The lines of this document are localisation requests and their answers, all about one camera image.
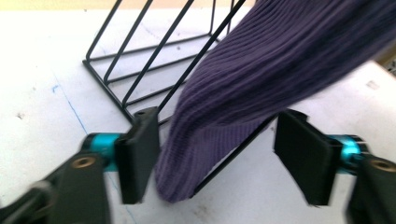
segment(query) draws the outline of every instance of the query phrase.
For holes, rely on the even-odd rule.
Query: ribbed knit fabric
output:
[[[396,38],[394,0],[261,0],[198,65],[155,167],[189,198],[263,120],[333,84]]]

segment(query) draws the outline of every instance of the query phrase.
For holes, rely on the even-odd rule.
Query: black plastic bracket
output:
[[[134,114],[133,128],[115,142],[123,203],[142,202],[159,154],[158,109],[140,110]]]
[[[274,150],[309,204],[329,203],[342,146],[310,125],[307,115],[279,113]]]
[[[97,153],[79,152],[67,161],[48,223],[110,223],[103,169]]]
[[[360,162],[346,210],[349,224],[396,223],[396,164],[375,156]]]

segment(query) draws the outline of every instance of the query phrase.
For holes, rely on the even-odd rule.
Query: black wire rack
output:
[[[193,71],[194,67],[205,57],[205,55],[211,50],[211,47],[214,43],[219,43],[219,35],[225,31],[227,28],[226,35],[230,33],[231,31],[231,22],[233,16],[236,14],[236,12],[241,8],[242,5],[246,2],[246,0],[238,0],[236,3],[234,0],[231,0],[231,6],[228,14],[225,16],[223,21],[219,24],[217,28],[215,28],[215,11],[216,11],[216,0],[213,0],[213,5],[211,8],[211,18],[210,18],[210,26],[209,26],[209,31],[205,34],[202,35],[195,35],[191,36],[188,38],[183,38],[179,39],[176,41],[169,41],[169,37],[174,33],[176,30],[177,26],[180,24],[186,13],[188,12],[189,8],[191,7],[193,0],[188,0],[185,5],[181,8],[179,11],[178,15],[176,16],[175,20],[172,22],[171,26],[169,29],[166,31],[166,33],[163,35],[163,38],[161,39],[160,43],[158,45],[153,45],[153,46],[148,46],[148,47],[143,47],[139,49],[130,49],[126,50],[126,47],[128,46],[129,42],[131,41],[131,38],[134,36],[134,33],[136,32],[137,27],[141,24],[142,20],[144,19],[145,15],[149,11],[149,8],[153,2],[153,0],[148,0],[146,4],[143,6],[142,10],[140,11],[139,15],[137,16],[136,20],[134,21],[133,26],[131,27],[128,35],[125,37],[125,39],[122,41],[122,44],[117,51],[117,53],[112,53],[112,54],[107,54],[104,56],[99,56],[99,57],[92,57],[92,52],[94,51],[95,48],[97,48],[99,40],[102,38],[107,26],[110,24],[111,20],[113,19],[114,15],[116,14],[120,4],[121,0],[117,0],[114,7],[110,10],[108,16],[106,17],[105,22],[103,23],[102,27],[100,28],[97,36],[93,40],[87,54],[86,54],[86,59],[83,60],[83,64],[86,66],[86,68],[89,70],[91,75],[94,77],[94,79],[99,83],[101,88],[107,93],[109,98],[114,102],[114,104],[118,107],[118,109],[122,112],[122,114],[127,118],[132,124],[134,122],[134,118],[132,114],[134,111],[139,110],[138,104],[144,103],[144,102],[149,102],[153,98],[159,97],[159,96],[164,96],[162,100],[157,104],[159,112],[163,111],[164,107],[169,103],[171,99],[177,98],[175,96],[175,93],[177,91],[180,91],[182,89],[182,86],[188,81],[188,76],[189,74]],[[203,39],[205,40],[204,46],[198,50],[198,52],[182,57],[170,62],[166,63],[160,63],[153,65],[153,62],[156,60],[157,56],[160,54],[160,52],[167,47],[174,47],[179,44],[191,42],[194,40],[199,40]],[[114,68],[120,61],[122,57],[126,57],[128,55],[134,55],[134,54],[139,54],[142,52],[151,52],[150,56],[148,57],[148,60],[144,64],[143,68],[139,71],[132,72],[130,74],[126,75],[117,75],[116,77],[112,74],[114,71]],[[95,69],[94,63],[98,63],[101,61],[108,61],[109,66],[106,67],[106,69],[102,69],[104,71],[103,74],[100,74],[98,69]],[[136,91],[136,88],[138,85],[141,83],[141,80],[144,76],[146,76],[148,73],[152,72],[158,72],[157,75],[159,75],[163,69],[166,69],[167,67],[174,66],[179,63],[188,63],[187,68],[182,72],[181,76],[178,77],[176,83],[166,86],[164,88],[161,88],[156,91],[149,92],[147,94],[141,95],[139,97],[131,97],[133,93]],[[130,82],[130,85],[128,86],[127,90],[124,91],[123,93],[119,93],[115,91],[115,88],[118,83],[124,82],[127,79],[134,78],[133,82]],[[162,126],[164,125],[167,121],[170,120],[172,115],[167,116],[163,119],[161,119],[159,125]],[[194,194],[196,194],[198,191],[200,191],[211,179],[213,179],[227,164],[229,164],[245,147],[248,146],[248,144],[264,129],[272,120],[274,117],[269,118],[266,120],[262,125],[260,125],[238,148],[236,148],[221,164],[219,164],[216,169],[214,169],[202,182],[201,184],[195,189]]]

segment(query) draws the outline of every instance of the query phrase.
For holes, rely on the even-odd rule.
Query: cyan aluminum part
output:
[[[120,137],[120,133],[99,133],[91,141],[90,150],[99,153],[108,161],[105,172],[117,171],[114,156],[114,142]]]
[[[327,135],[328,137],[335,139],[343,144],[341,150],[341,163],[342,167],[340,173],[350,173],[353,174],[354,170],[352,167],[358,167],[357,162],[362,159],[361,148],[358,143],[352,137],[348,135]]]

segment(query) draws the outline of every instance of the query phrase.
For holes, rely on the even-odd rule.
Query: white table surface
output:
[[[106,14],[0,12],[0,206],[77,152],[87,133],[129,130],[81,62]],[[152,24],[147,32],[161,29]],[[359,135],[376,156],[396,161],[395,96],[395,77],[368,62],[292,108],[309,115],[324,133]],[[354,177],[336,177],[331,206],[307,206],[273,153],[273,137],[271,130],[262,133],[199,194],[181,203],[159,199],[151,179],[142,204],[122,205],[117,174],[106,173],[114,223],[345,223]]]

